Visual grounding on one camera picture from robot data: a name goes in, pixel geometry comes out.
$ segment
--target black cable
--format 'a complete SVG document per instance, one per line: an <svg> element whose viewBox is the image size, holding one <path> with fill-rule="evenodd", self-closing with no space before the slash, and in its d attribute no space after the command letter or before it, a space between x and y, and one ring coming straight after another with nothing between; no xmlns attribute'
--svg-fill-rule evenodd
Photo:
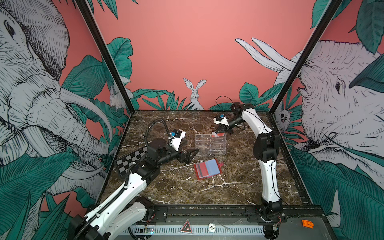
<svg viewBox="0 0 384 240"><path fill-rule="evenodd" d="M150 125L149 127L147 128L147 131L145 131L145 134L144 134L144 142L145 142L145 146L148 147L148 133L149 131L151 130L151 128L158 122L162 122L165 129L166 129L166 132L167 132L167 136L168 136L168 145L170 145L170 133L169 133L169 129L168 129L168 126L167 126L167 123L164 121L164 119L162 118L158 118L156 120L154 120Z"/></svg>
<svg viewBox="0 0 384 240"><path fill-rule="evenodd" d="M136 237L132 230L131 230L131 227L128 227L128 231L129 231L129 234L131 235L131 237L134 239L134 240L139 240L139 239L149 239L152 235L148 235L148 236L143 236L142 238L138 238Z"/></svg>
<svg viewBox="0 0 384 240"><path fill-rule="evenodd" d="M87 221L86 224L84 224L84 226L80 229L80 231L75 235L74 239L73 240L78 240L80 235L83 234L83 232L85 231L85 229L91 224L91 222L93 220L95 220L98 215L100 216L100 214L105 210L107 209L124 191L125 191L125 187L128 186L128 182L129 182L129 172L127 173L127 176L125 177L125 183L124 183L124 187L111 199L107 202L107 204L105 204L100 210L97 211L97 213L95 213L95 215L93 215L89 221Z"/></svg>

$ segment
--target elephant tusk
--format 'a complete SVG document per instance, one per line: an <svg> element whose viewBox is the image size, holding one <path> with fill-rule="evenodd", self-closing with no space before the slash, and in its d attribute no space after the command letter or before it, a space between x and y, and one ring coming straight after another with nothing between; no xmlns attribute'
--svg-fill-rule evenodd
<svg viewBox="0 0 384 240"><path fill-rule="evenodd" d="M60 90L60 99L65 103L77 104L81 107L87 108L93 111L94 113L96 113L98 116L100 116L100 118L105 122L105 124L107 124L109 135L110 135L109 142L111 142L111 139L113 136L112 126L107 116L103 113L103 111L101 111L100 108L98 108L95 104L91 103L89 100L83 97L80 97L79 95L74 94L73 92L65 88L62 88Z"/></svg>
<svg viewBox="0 0 384 240"><path fill-rule="evenodd" d="M97 175L102 169L103 167L99 167L93 171L83 171L70 166L63 172L62 176L71 180L83 180Z"/></svg>

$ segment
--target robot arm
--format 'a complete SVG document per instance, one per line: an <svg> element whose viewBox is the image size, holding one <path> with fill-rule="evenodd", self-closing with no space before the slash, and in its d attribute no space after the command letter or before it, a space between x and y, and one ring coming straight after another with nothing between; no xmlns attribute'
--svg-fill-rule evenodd
<svg viewBox="0 0 384 240"><path fill-rule="evenodd" d="M261 217L267 221L273 221L282 212L282 202L277 188L276 160L280 147L280 135L273 133L257 115L251 104L234 103L231 106L233 117L227 119L223 114L214 118L218 124L216 133L233 133L232 128L247 122L256 136L253 154L258 159L262 181L263 210Z"/></svg>

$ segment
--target rabbit ear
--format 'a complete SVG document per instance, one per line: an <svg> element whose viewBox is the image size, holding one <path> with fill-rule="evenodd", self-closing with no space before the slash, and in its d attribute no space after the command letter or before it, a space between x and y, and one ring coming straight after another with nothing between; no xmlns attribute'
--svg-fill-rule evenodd
<svg viewBox="0 0 384 240"><path fill-rule="evenodd" d="M191 83L191 81L189 81L188 79L186 78L183 78L185 84L187 85L187 88L193 90L193 84Z"/></svg>
<svg viewBox="0 0 384 240"><path fill-rule="evenodd" d="M196 89L201 88L206 82L207 82L207 81L206 81L205 79L201 80L201 81L197 84Z"/></svg>

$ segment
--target elephant eye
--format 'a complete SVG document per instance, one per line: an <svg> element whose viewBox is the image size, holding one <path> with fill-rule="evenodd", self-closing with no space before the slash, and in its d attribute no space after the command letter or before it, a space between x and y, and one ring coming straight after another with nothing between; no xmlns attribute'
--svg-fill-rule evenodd
<svg viewBox="0 0 384 240"><path fill-rule="evenodd" d="M7 29L8 33L11 35L11 37L13 38L13 36L15 35L15 30L13 29L13 27L11 27L11 25L9 24L9 22L7 22L6 20L4 21L4 26L5 28Z"/></svg>
<svg viewBox="0 0 384 240"><path fill-rule="evenodd" d="M336 83L335 88L336 88L337 92L340 94L340 82Z"/></svg>

